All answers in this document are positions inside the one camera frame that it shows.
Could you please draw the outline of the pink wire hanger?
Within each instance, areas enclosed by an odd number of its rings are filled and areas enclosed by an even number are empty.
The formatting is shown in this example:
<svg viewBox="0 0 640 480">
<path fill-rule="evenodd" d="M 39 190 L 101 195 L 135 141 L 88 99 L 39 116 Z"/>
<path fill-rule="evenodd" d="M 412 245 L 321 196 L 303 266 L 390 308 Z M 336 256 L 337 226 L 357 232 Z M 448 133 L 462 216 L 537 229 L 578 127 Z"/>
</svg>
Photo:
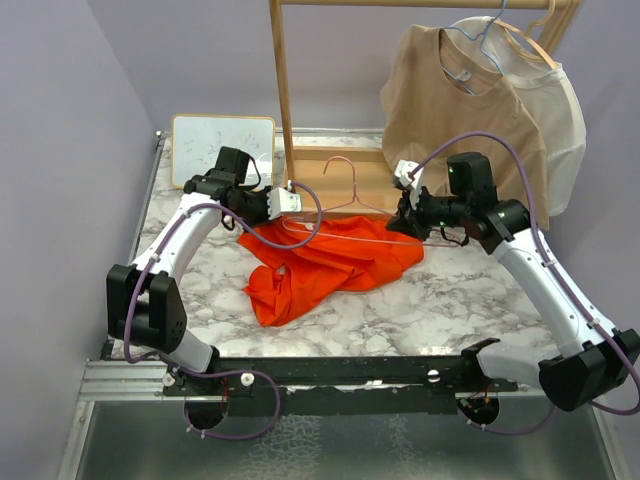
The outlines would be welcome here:
<svg viewBox="0 0 640 480">
<path fill-rule="evenodd" d="M 367 220 L 384 226 L 396 211 L 399 191 L 390 183 L 392 172 L 384 161 L 358 161 L 344 155 L 322 160 L 304 160 L 296 170 L 298 179 L 319 198 L 302 196 L 303 211 L 284 217 L 287 227 L 303 224 L 307 229 L 317 220 L 333 223 Z"/>
</svg>

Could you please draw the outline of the orange t-shirt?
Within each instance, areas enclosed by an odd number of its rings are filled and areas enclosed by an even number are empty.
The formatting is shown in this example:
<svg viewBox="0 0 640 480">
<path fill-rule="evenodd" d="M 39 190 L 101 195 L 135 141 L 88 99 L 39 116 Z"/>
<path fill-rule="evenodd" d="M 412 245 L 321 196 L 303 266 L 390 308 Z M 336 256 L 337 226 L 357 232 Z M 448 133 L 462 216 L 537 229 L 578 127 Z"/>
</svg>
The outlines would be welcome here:
<svg viewBox="0 0 640 480">
<path fill-rule="evenodd" d="M 275 249 L 244 233 L 238 243 L 262 264 L 244 292 L 260 325 L 280 327 L 336 291 L 364 292 L 396 281 L 424 258 L 418 240 L 369 222 L 323 221 L 306 245 Z"/>
</svg>

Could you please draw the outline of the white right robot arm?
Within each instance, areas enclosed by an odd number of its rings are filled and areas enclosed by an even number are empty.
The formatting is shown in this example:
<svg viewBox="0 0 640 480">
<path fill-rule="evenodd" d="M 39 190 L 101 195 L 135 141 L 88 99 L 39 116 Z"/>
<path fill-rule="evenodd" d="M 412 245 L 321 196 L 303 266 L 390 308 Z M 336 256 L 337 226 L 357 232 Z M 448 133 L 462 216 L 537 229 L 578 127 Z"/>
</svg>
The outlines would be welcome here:
<svg viewBox="0 0 640 480">
<path fill-rule="evenodd" d="M 551 331 L 549 349 L 517 347 L 487 340 L 467 350 L 459 367 L 461 383 L 481 391 L 494 379 L 538 387 L 553 405 L 573 411 L 621 385 L 627 365 L 639 356 L 639 336 L 620 331 L 605 318 L 552 255 L 542 234 L 532 229 L 527 208 L 500 200 L 484 155 L 450 157 L 451 193 L 434 196 L 422 183 L 417 163 L 401 160 L 393 184 L 402 192 L 387 228 L 424 240 L 431 230 L 461 227 L 516 280 Z"/>
</svg>

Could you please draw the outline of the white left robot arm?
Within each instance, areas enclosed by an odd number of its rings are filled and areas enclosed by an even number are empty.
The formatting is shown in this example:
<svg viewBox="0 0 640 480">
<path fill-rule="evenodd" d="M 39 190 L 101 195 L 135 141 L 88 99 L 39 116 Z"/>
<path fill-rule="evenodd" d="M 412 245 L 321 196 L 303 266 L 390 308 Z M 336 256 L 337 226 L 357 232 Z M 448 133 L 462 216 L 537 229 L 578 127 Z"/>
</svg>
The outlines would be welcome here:
<svg viewBox="0 0 640 480">
<path fill-rule="evenodd" d="M 108 333 L 125 344 L 125 359 L 137 363 L 130 347 L 140 346 L 186 369 L 186 382 L 206 395 L 220 385 L 219 353 L 187 327 L 179 284 L 196 251 L 224 215 L 254 226 L 268 219 L 268 188 L 247 185 L 248 153 L 223 146 L 214 166 L 185 182 L 176 212 L 159 236 L 129 265 L 114 265 L 106 277 Z"/>
</svg>

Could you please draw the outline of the beige t-shirt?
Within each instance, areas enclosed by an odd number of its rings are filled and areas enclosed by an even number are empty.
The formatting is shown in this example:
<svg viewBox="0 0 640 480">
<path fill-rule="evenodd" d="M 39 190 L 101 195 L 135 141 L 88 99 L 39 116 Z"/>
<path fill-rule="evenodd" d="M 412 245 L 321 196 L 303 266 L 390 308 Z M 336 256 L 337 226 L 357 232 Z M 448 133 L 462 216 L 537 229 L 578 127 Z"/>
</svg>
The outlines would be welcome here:
<svg viewBox="0 0 640 480">
<path fill-rule="evenodd" d="M 471 74 L 466 85 L 474 95 L 444 68 Z M 507 79 L 474 62 L 446 31 L 413 25 L 403 33 L 380 98 L 386 119 L 382 151 L 389 167 L 399 160 L 420 162 L 455 138 L 424 169 L 432 194 L 450 192 L 449 156 L 477 151 L 491 162 L 499 198 L 532 197 L 539 226 L 548 228 L 547 149 L 537 124 Z"/>
</svg>

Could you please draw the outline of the white t-shirt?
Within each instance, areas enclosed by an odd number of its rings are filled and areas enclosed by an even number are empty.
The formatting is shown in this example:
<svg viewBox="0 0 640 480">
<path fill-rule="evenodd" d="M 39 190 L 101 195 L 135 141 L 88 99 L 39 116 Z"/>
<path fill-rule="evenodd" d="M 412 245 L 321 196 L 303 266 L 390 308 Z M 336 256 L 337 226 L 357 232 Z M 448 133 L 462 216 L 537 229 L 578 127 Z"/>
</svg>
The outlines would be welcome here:
<svg viewBox="0 0 640 480">
<path fill-rule="evenodd" d="M 467 17 L 453 25 L 475 36 L 489 20 L 488 16 Z M 448 31 L 448 35 L 478 65 L 495 68 L 477 43 L 457 31 Z M 548 155 L 548 212 L 557 216 L 569 204 L 586 150 L 586 126 L 574 88 L 560 63 L 551 70 L 544 63 L 517 56 L 495 24 L 487 33 L 484 48 L 500 62 L 506 79 L 538 126 Z"/>
</svg>

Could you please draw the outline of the wooden hanger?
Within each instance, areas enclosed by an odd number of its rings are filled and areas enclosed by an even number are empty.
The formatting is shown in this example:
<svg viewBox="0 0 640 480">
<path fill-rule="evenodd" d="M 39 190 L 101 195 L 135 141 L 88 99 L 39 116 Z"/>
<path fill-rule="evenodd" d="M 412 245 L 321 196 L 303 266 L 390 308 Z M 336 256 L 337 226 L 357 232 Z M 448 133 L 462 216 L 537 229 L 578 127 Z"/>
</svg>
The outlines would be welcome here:
<svg viewBox="0 0 640 480">
<path fill-rule="evenodd" d="M 544 63 L 551 70 L 555 70 L 558 68 L 558 63 L 531 37 L 531 34 L 537 27 L 542 27 L 551 20 L 555 10 L 556 1 L 548 0 L 546 14 L 542 18 L 530 22 L 525 31 L 499 19 L 496 19 L 494 24 L 498 26 L 506 44 L 517 56 L 528 62 Z"/>
</svg>

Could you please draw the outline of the wooden clothes rack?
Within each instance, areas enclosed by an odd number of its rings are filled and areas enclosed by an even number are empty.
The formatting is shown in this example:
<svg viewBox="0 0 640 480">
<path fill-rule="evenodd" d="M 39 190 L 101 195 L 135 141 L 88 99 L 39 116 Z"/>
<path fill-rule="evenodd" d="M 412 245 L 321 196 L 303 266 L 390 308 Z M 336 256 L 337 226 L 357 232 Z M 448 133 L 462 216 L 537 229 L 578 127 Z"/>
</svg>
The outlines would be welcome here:
<svg viewBox="0 0 640 480">
<path fill-rule="evenodd" d="M 273 50 L 278 85 L 280 114 L 282 123 L 282 138 L 284 145 L 283 181 L 286 185 L 290 181 L 300 181 L 296 170 L 302 166 L 304 160 L 322 160 L 335 155 L 344 155 L 354 162 L 384 161 L 380 148 L 355 146 L 300 146 L 294 143 L 288 72 L 286 63 L 286 49 L 284 36 L 283 7 L 285 1 L 271 1 L 269 3 Z M 349 6 L 349 7 L 426 7 L 426 8 L 498 8 L 501 1 L 296 1 L 296 6 Z M 556 10 L 551 20 L 544 26 L 536 40 L 551 55 L 565 35 L 569 25 L 576 15 L 581 3 L 579 1 L 556 1 Z M 535 9 L 547 11 L 547 1 L 508 1 L 511 9 Z"/>
</svg>

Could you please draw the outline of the small whiteboard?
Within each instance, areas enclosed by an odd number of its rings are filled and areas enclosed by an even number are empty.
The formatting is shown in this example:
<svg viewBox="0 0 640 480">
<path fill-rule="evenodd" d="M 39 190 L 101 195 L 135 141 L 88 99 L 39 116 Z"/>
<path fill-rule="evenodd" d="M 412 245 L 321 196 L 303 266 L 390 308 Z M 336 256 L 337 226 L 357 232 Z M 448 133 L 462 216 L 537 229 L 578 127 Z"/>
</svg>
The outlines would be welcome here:
<svg viewBox="0 0 640 480">
<path fill-rule="evenodd" d="M 215 165 L 221 147 L 250 154 L 247 185 L 263 188 L 272 184 L 275 154 L 275 121 L 262 116 L 176 114 L 171 121 L 171 184 L 182 188 L 194 175 Z"/>
</svg>

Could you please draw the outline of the aluminium table frame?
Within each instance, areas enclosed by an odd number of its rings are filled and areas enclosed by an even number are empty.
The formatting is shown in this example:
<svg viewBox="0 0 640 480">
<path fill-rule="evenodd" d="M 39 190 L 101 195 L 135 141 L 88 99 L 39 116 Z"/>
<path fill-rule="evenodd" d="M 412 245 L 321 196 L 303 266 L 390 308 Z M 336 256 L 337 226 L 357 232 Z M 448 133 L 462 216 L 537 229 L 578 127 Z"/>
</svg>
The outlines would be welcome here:
<svg viewBox="0 0 640 480">
<path fill-rule="evenodd" d="M 387 230 L 417 240 L 463 229 L 494 257 L 549 326 L 550 349 L 525 349 L 489 338 L 457 355 L 410 357 L 224 358 L 187 326 L 179 284 L 208 234 L 232 218 L 249 235 L 301 210 L 306 186 L 248 184 L 255 163 L 222 147 L 214 166 L 184 186 L 178 209 L 150 248 L 106 277 L 108 332 L 141 346 L 141 363 L 162 377 L 164 396 L 182 400 L 187 428 L 220 436 L 230 414 L 266 417 L 387 413 L 459 414 L 493 432 L 499 396 L 519 385 L 540 389 L 553 411 L 596 405 L 637 379 L 639 336 L 621 330 L 585 297 L 552 254 L 532 200 L 500 200 L 488 159 L 461 153 L 447 162 L 452 192 L 431 194 L 423 163 L 401 162 L 393 183 L 402 195 Z"/>
</svg>

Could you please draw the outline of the black mounting rail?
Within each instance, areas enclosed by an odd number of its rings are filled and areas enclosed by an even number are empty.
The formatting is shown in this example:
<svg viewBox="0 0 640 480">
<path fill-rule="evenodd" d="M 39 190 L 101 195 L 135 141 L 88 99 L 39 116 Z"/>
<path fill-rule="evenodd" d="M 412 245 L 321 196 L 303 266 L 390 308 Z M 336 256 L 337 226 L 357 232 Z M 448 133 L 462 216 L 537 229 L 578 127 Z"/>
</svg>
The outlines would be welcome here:
<svg viewBox="0 0 640 480">
<path fill-rule="evenodd" d="M 188 403 L 225 402 L 233 416 L 453 414 L 456 400 L 514 392 L 515 383 L 490 379 L 468 357 L 222 358 L 221 379 L 178 375 L 164 388 Z"/>
</svg>

